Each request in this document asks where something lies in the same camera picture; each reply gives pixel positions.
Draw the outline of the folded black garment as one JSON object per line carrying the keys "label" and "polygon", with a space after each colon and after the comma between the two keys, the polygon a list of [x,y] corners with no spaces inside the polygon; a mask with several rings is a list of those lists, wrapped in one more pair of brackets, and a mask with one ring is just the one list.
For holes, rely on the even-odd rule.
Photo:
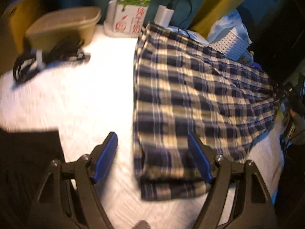
{"label": "folded black garment", "polygon": [[25,228],[50,162],[64,162],[58,131],[1,130],[1,228]]}

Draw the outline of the white perforated basket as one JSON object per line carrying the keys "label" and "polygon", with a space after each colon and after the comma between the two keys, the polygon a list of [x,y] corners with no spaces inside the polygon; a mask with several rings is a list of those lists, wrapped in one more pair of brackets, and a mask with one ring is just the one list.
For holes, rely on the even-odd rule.
{"label": "white perforated basket", "polygon": [[226,58],[238,61],[250,44],[252,41],[246,27],[239,24],[222,30],[209,46],[224,54]]}

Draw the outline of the white power strip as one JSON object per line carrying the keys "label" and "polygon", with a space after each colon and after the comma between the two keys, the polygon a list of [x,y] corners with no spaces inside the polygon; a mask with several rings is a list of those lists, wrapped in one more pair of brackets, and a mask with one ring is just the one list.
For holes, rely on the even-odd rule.
{"label": "white power strip", "polygon": [[203,46],[206,46],[206,47],[209,46],[209,42],[197,32],[194,32],[191,30],[186,30],[186,29],[181,29],[176,26],[168,26],[166,29],[170,30],[174,33],[178,33],[180,35],[184,35],[190,39],[193,39],[193,40],[199,42],[200,44],[202,44]]}

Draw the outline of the yellow curtain left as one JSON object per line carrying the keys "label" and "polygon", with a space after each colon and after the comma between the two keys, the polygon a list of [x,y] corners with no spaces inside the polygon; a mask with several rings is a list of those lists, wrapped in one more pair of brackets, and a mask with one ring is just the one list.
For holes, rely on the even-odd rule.
{"label": "yellow curtain left", "polygon": [[202,35],[204,38],[213,24],[236,9],[244,0],[204,0],[190,23],[189,29]]}

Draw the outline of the white usb charger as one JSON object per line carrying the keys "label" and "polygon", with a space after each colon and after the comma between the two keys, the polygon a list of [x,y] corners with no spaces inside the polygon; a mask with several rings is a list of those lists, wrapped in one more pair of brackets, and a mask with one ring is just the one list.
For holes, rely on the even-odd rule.
{"label": "white usb charger", "polygon": [[173,14],[174,10],[163,5],[159,5],[153,22],[159,26],[168,27]]}

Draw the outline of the brown plastic food container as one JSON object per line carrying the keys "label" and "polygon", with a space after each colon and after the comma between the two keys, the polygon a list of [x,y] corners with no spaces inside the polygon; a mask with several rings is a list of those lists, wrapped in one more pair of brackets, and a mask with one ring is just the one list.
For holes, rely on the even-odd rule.
{"label": "brown plastic food container", "polygon": [[95,25],[101,19],[101,9],[86,6],[60,9],[37,19],[25,36],[35,50],[50,52],[61,40],[79,35],[87,46],[91,43]]}

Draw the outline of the white desk lamp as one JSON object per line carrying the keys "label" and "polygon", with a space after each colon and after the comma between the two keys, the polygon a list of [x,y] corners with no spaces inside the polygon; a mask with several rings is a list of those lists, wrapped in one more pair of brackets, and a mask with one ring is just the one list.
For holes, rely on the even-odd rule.
{"label": "white desk lamp", "polygon": [[124,35],[120,33],[114,33],[113,31],[113,22],[114,22],[114,14],[115,14],[116,0],[111,0],[108,3],[107,16],[104,22],[104,30],[105,33],[111,37],[129,37],[136,38],[137,36]]}

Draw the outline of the white milk carton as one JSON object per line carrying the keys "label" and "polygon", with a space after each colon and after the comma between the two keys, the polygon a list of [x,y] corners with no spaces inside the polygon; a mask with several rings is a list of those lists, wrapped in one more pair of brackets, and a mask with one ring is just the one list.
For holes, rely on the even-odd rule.
{"label": "white milk carton", "polygon": [[137,36],[144,23],[151,0],[116,0],[113,31]]}

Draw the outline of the cardboard box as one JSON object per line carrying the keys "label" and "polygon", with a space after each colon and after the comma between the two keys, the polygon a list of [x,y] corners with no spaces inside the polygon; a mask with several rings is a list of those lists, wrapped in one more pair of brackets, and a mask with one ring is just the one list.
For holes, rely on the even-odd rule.
{"label": "cardboard box", "polygon": [[12,69],[24,52],[27,29],[43,14],[41,0],[23,0],[11,5],[1,16],[1,74]]}

